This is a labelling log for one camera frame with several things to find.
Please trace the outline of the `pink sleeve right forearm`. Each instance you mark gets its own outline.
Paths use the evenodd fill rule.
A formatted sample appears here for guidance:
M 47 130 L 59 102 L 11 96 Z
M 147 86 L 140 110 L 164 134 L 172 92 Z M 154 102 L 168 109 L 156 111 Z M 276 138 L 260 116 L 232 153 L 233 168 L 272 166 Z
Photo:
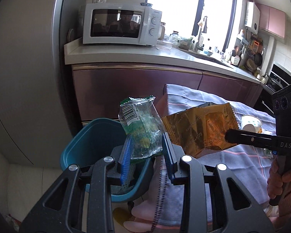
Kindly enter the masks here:
M 291 218 L 291 192 L 280 202 L 278 206 L 271 208 L 267 216 L 276 231 L 280 230 Z

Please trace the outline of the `person's right hand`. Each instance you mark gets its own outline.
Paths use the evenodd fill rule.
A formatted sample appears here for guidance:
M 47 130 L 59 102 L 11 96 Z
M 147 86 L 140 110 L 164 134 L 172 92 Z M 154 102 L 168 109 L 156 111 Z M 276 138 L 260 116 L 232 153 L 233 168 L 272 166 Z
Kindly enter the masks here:
M 269 178 L 267 181 L 267 192 L 271 199 L 276 198 L 276 196 L 281 195 L 283 193 L 283 184 L 288 183 L 287 192 L 291 191 L 291 170 L 281 176 L 278 173 L 279 166 L 278 162 L 275 159 L 272 162 L 270 171 L 269 171 Z

